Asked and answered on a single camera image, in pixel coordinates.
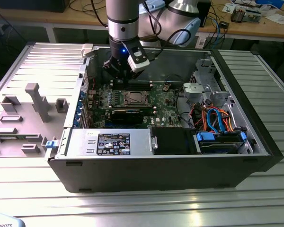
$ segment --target white label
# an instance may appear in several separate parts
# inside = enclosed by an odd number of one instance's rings
[[[86,136],[98,136],[100,132],[96,130],[86,131]]]

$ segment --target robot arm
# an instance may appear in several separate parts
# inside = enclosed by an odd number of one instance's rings
[[[135,78],[136,73],[150,64],[138,37],[141,2],[106,0],[111,57],[105,62],[104,69],[119,79]]]
[[[149,17],[142,15],[139,20],[139,4],[144,1],[106,0],[111,57],[104,62],[103,68],[113,77],[124,81],[137,78],[150,64],[138,37],[138,34],[152,34]],[[169,9],[164,9],[162,13],[160,10],[153,12],[153,15],[159,18],[160,24],[163,24],[159,37],[168,40],[170,34],[176,30],[191,26],[190,21],[194,19],[194,29],[190,32],[193,38],[200,26],[200,20],[195,19],[198,12],[196,4],[197,0],[174,0]],[[184,33],[179,33],[172,42],[177,44],[187,40]]]

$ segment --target wooden table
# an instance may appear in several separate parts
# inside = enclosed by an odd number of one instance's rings
[[[213,0],[213,7],[221,20],[228,22],[229,29],[226,38],[233,39],[250,39],[250,40],[266,40],[284,42],[284,25],[280,25],[266,18],[261,18],[260,23],[233,23],[231,22],[230,14],[221,12],[223,4],[227,0]],[[83,5],[90,3],[89,0],[82,0]],[[105,1],[96,4],[96,8],[105,6]],[[80,0],[72,4],[72,7],[81,10]],[[46,29],[49,41],[57,42],[53,28],[74,28],[74,29],[88,29],[88,30],[106,30],[100,25],[93,13],[83,13],[67,8],[64,13],[52,13],[43,11],[30,10],[15,10],[15,9],[0,9],[0,13],[12,24],[19,26],[42,26]],[[99,9],[98,14],[100,18],[107,22],[106,9]],[[6,22],[0,17],[0,24]],[[215,32],[210,20],[207,20],[205,27],[199,28],[197,36],[199,40],[212,36]]]

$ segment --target blue cable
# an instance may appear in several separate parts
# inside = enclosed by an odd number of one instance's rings
[[[218,30],[217,38],[216,38],[216,40],[215,40],[214,43],[213,43],[213,47],[212,47],[212,49],[213,49],[213,48],[217,45],[217,41],[218,41],[219,34],[220,34],[220,29],[219,29],[218,22],[217,22],[215,19],[213,19],[213,18],[211,18],[211,20],[213,20],[213,21],[216,23],[216,25],[217,25],[217,30]]]
[[[212,111],[216,111],[217,113],[217,117],[218,117],[218,123],[219,123],[219,127],[220,127],[220,130],[223,131],[223,132],[226,132],[226,129],[222,123],[222,117],[221,117],[221,114],[218,110],[216,109],[210,109],[208,112],[207,112],[207,123],[208,123],[208,126],[214,130],[215,133],[218,133],[218,130],[216,130],[213,126],[212,126],[212,123],[210,122],[210,113]]]

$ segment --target workbench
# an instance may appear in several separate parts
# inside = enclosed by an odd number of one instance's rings
[[[0,82],[0,101],[8,94],[27,102],[28,82],[40,83],[48,102],[69,99],[77,66],[83,64],[81,48],[27,45]],[[284,83],[258,55],[220,53],[284,155]],[[247,67],[254,75],[248,75]],[[49,75],[51,83],[46,83]],[[60,93],[52,92],[55,86]],[[284,227],[284,159],[236,188],[69,193],[43,157],[0,157],[0,212],[23,219],[26,227]]]
[[[213,0],[213,7],[221,20],[230,23],[226,38],[231,39],[248,39],[284,42],[284,25],[280,25],[266,18],[261,18],[260,23],[233,23],[231,15],[223,13],[222,9],[227,0]],[[82,4],[90,3],[89,0],[82,0]],[[105,6],[105,1],[96,5],[96,8]],[[81,2],[78,0],[72,4],[72,7],[82,10]],[[0,9],[0,13],[15,26],[40,26],[46,29],[48,39],[51,43],[56,43],[54,28],[72,28],[86,30],[106,30],[100,25],[93,13],[83,13],[67,8],[63,13],[16,10],[16,9]],[[100,18],[107,22],[106,8],[98,10]],[[6,24],[0,17],[0,24]],[[215,28],[211,20],[207,20],[204,27],[199,28],[197,36],[200,37],[198,42],[206,37],[212,36]]]

